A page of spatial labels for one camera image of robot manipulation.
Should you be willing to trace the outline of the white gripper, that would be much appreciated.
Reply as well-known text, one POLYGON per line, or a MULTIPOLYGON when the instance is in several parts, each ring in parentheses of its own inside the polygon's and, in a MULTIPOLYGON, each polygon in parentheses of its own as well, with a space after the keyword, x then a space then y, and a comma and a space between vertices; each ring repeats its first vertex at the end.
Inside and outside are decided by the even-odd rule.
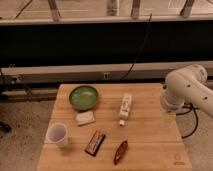
MULTIPOLYGON (((165 111, 176 111, 183 106, 184 101, 172 96, 170 93, 163 92, 160 96, 160 104, 165 111)), ((163 124, 165 126, 170 126, 176 118, 174 112, 164 112, 163 113, 163 124)))

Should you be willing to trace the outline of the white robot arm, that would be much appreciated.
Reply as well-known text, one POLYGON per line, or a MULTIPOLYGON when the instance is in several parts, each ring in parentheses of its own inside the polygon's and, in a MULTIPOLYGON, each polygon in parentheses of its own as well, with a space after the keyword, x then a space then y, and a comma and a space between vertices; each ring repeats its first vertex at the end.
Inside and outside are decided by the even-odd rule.
POLYGON ((160 96, 165 125, 170 125, 175 120, 175 112, 185 102, 196 105, 213 118, 213 90, 205 85, 206 81, 207 71, 198 64, 173 70, 166 75, 166 88, 160 96))

